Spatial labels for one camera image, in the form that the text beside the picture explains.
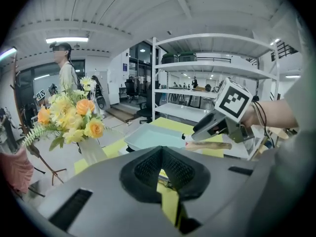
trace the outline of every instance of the white plastic tray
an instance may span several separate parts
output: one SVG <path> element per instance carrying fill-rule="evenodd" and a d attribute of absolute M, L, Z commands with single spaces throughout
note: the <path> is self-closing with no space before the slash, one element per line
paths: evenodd
<path fill-rule="evenodd" d="M 167 128 L 143 124 L 124 139 L 127 145 L 133 150 L 140 150 L 156 146 L 168 146 L 184 148 L 185 140 L 182 133 Z"/>

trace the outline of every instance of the pink garment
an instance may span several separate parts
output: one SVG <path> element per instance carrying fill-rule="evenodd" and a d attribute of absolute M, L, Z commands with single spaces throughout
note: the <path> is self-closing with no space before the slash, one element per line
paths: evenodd
<path fill-rule="evenodd" d="M 34 167 L 28 159 L 25 147 L 21 147 L 14 155 L 0 153 L 0 167 L 6 181 L 15 190 L 23 193 L 28 191 Z"/>

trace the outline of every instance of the white cube with marker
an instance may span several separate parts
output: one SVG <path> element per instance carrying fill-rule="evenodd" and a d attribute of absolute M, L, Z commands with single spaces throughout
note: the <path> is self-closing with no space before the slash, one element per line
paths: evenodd
<path fill-rule="evenodd" d="M 215 109 L 238 123 L 251 101 L 252 95 L 245 87 L 225 78 L 215 101 Z"/>

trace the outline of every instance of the white vase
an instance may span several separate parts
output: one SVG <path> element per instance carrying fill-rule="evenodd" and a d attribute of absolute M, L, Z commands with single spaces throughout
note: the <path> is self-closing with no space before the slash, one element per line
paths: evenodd
<path fill-rule="evenodd" d="M 107 159 L 106 154 L 101 148 L 99 142 L 95 139 L 88 138 L 79 142 L 81 154 L 89 166 Z"/>

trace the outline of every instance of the coat rack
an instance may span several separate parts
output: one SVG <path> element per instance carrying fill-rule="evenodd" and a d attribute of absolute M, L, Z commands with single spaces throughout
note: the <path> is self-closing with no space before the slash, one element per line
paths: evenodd
<path fill-rule="evenodd" d="M 16 110 L 18 112 L 18 116 L 19 116 L 19 119 L 20 119 L 20 123 L 21 123 L 21 128 L 23 130 L 23 133 L 25 135 L 27 135 L 29 133 L 29 131 L 27 130 L 26 126 L 24 125 L 24 122 L 23 122 L 23 119 L 22 119 L 22 115 L 21 115 L 21 112 L 20 112 L 20 109 L 18 108 L 18 103 L 17 103 L 17 98 L 16 98 L 16 68 L 18 67 L 16 65 L 16 53 L 14 55 L 14 60 L 13 60 L 13 85 L 12 86 L 10 84 L 10 87 L 13 89 L 13 92 L 14 92 L 14 101 L 15 101 L 15 107 L 16 107 Z M 37 157 L 40 158 L 40 160 L 45 164 L 45 166 L 50 170 L 50 172 L 53 174 L 52 175 L 52 179 L 51 179 L 51 184 L 54 185 L 54 177 L 56 176 L 58 178 L 59 181 L 61 181 L 62 183 L 63 180 L 60 179 L 60 177 L 58 176 L 58 172 L 61 172 L 61 171 L 64 171 L 64 170 L 67 170 L 66 168 L 63 168 L 63 169 L 60 169 L 60 170 L 53 170 L 48 164 L 47 162 L 43 159 L 43 157 L 40 155 L 40 151 L 37 149 L 37 147 L 35 147 L 33 144 L 31 144 L 30 146 L 27 147 L 27 149 L 29 151 L 32 151 L 32 153 L 34 153 L 34 155 L 36 155 Z"/>

